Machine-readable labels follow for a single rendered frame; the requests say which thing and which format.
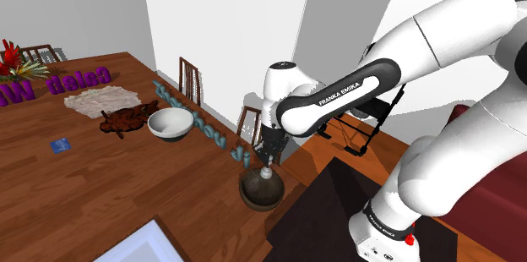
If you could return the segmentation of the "dark red sofa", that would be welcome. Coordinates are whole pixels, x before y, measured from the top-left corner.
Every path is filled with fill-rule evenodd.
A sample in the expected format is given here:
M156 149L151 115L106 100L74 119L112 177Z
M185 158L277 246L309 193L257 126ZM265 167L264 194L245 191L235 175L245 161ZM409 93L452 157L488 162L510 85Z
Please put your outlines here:
M507 262L527 262L527 152L490 172L441 220Z

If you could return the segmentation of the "black folding frame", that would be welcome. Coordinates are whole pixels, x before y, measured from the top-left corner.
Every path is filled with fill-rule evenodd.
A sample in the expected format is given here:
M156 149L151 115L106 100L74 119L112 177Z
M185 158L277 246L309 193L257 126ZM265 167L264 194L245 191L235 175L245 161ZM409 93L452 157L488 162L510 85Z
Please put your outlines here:
M368 147L369 143L371 142L372 138L376 134L379 133L380 127L383 125L383 123L385 122L386 118L388 117L388 115L393 110L394 106L399 102L399 100L402 98L403 94L405 93L404 92L404 88L405 88L405 85L401 85L400 86L400 89L399 89L397 95L395 96L395 98L393 99L393 101L391 103L387 103L386 101L382 101L382 100L380 100L378 98L373 98L370 101L367 101L366 103L364 103L364 104L362 104L362 105L360 105L358 107L358 110L360 112L365 113L365 114L367 114L367 115L369 115L371 117L374 117L378 121L378 124L376 125L376 127L374 128L374 130L370 134L368 134L368 133L362 131L361 129L359 129L358 127L355 127L355 126L347 123L346 121L344 121L342 119L342 117L344 116L344 113L341 113L340 115L334 117L334 120L337 120L337 121L345 124L346 126L348 126L350 128L353 128L357 132L359 132L361 134L365 134L368 137L367 142L359 150L353 150L350 146L347 145L344 148L345 151L351 153L354 156L363 156L367 152L367 147Z

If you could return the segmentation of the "dark brown bowl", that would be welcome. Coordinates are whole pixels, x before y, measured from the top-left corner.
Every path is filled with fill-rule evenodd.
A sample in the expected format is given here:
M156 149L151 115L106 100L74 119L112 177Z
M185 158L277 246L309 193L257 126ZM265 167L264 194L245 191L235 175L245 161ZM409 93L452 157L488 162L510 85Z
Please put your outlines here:
M243 202L249 208L264 212L272 210L280 203L285 194L285 185L280 175L272 168L272 177L263 179L260 176L261 168L253 168L241 177L239 191Z

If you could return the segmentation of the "large purple letter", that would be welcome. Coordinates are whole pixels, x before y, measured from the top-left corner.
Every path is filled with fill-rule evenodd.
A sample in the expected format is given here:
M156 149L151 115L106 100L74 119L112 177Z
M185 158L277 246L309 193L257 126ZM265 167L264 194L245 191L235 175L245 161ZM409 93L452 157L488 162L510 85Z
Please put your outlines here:
M34 99L35 93L29 80L0 85L0 106L7 106L10 101L16 104Z

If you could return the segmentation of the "teal word letters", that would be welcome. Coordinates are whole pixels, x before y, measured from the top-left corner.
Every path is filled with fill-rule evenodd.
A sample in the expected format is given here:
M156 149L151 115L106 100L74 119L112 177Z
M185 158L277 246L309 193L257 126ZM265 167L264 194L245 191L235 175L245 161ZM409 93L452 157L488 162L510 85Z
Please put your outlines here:
M212 127L211 124L207 124L197 111L185 106L177 98L171 96L165 86L159 81L153 80L152 83L155 85L155 93L161 98L161 100L166 101L171 107L190 112L193 116L193 127L198 128L207 138L212 139L222 150L226 149L226 136L222 136L219 131ZM230 154L235 161L241 162L244 168L248 169L250 167L251 153L248 150L245 150L243 146L238 145L231 149Z

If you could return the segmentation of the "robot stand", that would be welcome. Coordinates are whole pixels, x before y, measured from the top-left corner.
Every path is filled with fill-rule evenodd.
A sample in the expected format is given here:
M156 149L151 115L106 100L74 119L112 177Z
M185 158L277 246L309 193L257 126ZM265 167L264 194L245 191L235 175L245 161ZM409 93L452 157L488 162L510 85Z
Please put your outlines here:
M273 248L263 262L366 262L348 221L380 188L333 158L269 232Z

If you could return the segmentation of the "wooden dining table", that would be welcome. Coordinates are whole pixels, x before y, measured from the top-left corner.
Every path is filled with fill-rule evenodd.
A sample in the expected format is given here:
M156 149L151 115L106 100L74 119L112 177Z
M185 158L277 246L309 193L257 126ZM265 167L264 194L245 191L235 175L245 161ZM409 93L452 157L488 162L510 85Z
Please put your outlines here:
M105 134L99 121L34 85L0 107L0 262L91 262L156 219L190 262L262 262L267 235L304 191L257 212L242 201L243 166L200 130L170 143L147 128ZM70 150L50 143L66 138Z

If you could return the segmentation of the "red flower plant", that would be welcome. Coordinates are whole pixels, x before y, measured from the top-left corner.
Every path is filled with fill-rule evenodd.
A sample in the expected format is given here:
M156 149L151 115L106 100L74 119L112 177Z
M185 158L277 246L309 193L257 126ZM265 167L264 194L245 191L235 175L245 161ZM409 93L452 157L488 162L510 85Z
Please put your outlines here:
M11 41L3 39L4 59L0 61L0 82L46 79L50 73L44 63L26 59Z

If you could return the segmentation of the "beige crumpled cloth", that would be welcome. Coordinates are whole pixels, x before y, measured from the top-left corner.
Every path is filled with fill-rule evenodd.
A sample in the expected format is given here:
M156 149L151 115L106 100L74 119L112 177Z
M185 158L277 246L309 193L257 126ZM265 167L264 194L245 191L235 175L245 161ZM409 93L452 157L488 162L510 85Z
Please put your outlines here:
M102 89L89 89L77 96L68 96L64 105L90 118L98 118L105 113L141 104L138 94L120 86L106 86Z

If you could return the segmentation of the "brown roast meat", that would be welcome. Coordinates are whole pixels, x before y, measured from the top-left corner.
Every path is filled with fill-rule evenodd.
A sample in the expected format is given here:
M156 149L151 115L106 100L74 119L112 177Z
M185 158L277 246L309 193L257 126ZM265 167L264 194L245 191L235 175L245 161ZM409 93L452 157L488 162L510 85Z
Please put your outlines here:
M150 103L120 109L110 115L102 111L105 121L100 124L100 130L104 133L115 132L120 139L124 139L124 132L142 128L148 122L149 117L160 110L158 103L154 100Z

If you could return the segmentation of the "white bowl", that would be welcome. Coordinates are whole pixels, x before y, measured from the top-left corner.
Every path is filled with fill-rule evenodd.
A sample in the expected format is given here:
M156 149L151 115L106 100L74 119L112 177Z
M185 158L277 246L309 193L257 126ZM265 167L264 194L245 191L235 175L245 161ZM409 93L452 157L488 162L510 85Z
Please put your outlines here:
M193 114L181 108L164 108L149 116L149 131L156 137L174 141L182 139L193 127Z

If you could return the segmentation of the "pale blue flat board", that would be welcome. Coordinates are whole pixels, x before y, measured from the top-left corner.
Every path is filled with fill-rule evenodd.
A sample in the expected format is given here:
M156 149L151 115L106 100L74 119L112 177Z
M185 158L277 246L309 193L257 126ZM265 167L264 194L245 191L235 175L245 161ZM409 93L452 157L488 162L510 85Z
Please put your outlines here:
M153 219L105 251L93 262L190 262L169 238L160 221Z

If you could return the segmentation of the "small blue card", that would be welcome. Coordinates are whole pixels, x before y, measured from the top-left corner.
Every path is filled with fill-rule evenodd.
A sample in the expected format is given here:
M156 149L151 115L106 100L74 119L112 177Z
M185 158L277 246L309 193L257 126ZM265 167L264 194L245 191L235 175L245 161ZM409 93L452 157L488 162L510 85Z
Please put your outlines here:
M64 152L65 150L71 149L71 145L69 144L66 138L54 140L50 143L50 146L54 154L59 154L61 152Z

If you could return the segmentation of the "purple word letters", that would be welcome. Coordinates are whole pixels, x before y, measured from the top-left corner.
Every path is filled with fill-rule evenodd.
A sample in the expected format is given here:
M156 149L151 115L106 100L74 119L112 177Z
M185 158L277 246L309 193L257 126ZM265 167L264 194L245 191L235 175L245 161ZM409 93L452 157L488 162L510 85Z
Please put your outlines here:
M46 80L46 86L52 95L59 95L66 91L89 88L111 82L111 73L106 67L98 67L94 72L75 71L73 75L52 76Z

